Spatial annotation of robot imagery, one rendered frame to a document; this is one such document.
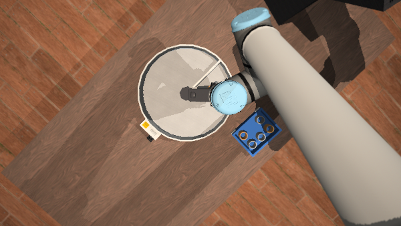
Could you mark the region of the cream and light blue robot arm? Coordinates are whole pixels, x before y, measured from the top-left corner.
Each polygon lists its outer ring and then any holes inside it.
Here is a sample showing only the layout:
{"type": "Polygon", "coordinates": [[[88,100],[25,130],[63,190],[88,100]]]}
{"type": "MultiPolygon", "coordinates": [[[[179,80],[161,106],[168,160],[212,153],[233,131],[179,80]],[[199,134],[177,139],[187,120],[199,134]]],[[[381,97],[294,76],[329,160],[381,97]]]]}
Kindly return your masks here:
{"type": "Polygon", "coordinates": [[[271,25],[268,9],[236,16],[245,70],[188,101],[240,112],[267,95],[345,226],[401,226],[401,156],[271,25]]]}

